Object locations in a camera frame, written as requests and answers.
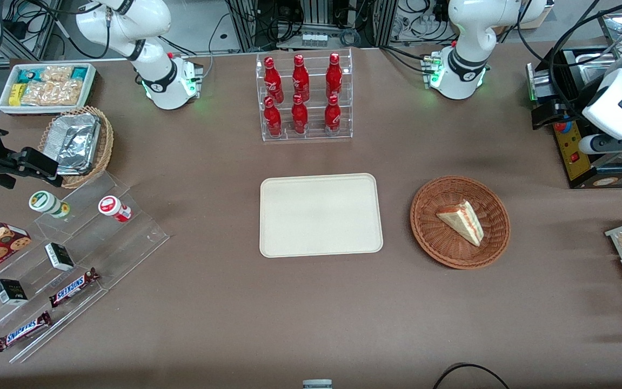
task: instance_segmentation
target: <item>yellow package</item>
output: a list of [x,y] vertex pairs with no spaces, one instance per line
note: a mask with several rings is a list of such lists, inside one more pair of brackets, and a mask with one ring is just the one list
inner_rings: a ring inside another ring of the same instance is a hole
[[25,93],[27,84],[13,84],[10,87],[9,106],[20,106],[20,99]]

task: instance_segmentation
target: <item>wicker basket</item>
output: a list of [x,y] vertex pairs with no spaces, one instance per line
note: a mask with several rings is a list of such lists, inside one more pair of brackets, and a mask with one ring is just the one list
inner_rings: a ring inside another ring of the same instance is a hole
[[[484,239],[476,247],[436,216],[443,206],[468,200],[476,212]],[[498,259],[508,247],[510,219],[498,196],[486,185],[460,176],[445,176],[422,186],[412,201],[412,232],[422,249],[456,269],[478,269]]]
[[[111,123],[106,120],[106,116],[99,109],[96,109],[93,106],[84,106],[80,109],[73,109],[63,113],[63,115],[79,115],[81,113],[92,113],[102,120],[100,138],[97,140],[97,149],[93,161],[94,167],[88,174],[83,176],[64,176],[63,184],[61,186],[66,189],[75,189],[80,185],[83,185],[84,182],[89,180],[94,175],[103,172],[109,164],[109,160],[111,158],[111,146],[113,146],[113,129],[111,128]],[[42,135],[42,140],[39,143],[39,146],[37,146],[37,150],[44,150],[44,144],[46,143],[46,137],[49,135],[51,123],[46,126],[46,131],[44,131]]]

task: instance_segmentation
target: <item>small black box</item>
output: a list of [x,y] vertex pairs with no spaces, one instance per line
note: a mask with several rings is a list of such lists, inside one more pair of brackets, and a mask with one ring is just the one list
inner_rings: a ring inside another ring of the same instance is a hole
[[0,299],[4,304],[22,305],[27,301],[27,296],[19,281],[0,278]]
[[46,250],[46,256],[51,261],[51,266],[62,271],[73,270],[73,260],[68,255],[68,251],[64,246],[58,243],[49,243],[44,247]]

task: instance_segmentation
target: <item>red bottle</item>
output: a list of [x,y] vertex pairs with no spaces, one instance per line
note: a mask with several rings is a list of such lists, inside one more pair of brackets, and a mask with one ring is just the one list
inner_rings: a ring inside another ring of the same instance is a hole
[[294,106],[291,108],[291,117],[294,120],[294,131],[299,135],[304,135],[309,127],[309,112],[304,105],[300,94],[294,95]]
[[273,138],[279,138],[282,136],[282,117],[279,115],[279,110],[270,96],[265,96],[263,101],[265,103],[263,116],[265,116],[268,132]]
[[327,99],[328,105],[325,108],[325,133],[335,136],[340,132],[340,106],[337,105],[337,95],[332,95]]
[[294,93],[300,94],[303,101],[308,101],[311,98],[309,71],[304,66],[304,56],[301,54],[294,55],[294,73],[291,79],[294,81]]
[[336,52],[330,54],[330,66],[325,74],[325,95],[330,98],[332,95],[340,96],[342,93],[342,69],[340,68],[340,55]]
[[265,88],[268,95],[275,99],[275,103],[281,104],[284,101],[284,92],[282,92],[282,78],[275,69],[275,62],[272,57],[265,57]]

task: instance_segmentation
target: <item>machine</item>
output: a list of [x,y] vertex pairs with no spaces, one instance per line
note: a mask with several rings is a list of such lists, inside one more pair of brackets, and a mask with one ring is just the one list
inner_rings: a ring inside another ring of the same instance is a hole
[[465,99],[474,94],[486,73],[486,61],[498,38],[493,27],[515,25],[521,8],[526,12],[521,23],[537,19],[546,0],[451,0],[447,13],[459,29],[457,46],[434,51],[427,61],[429,87],[451,99]]

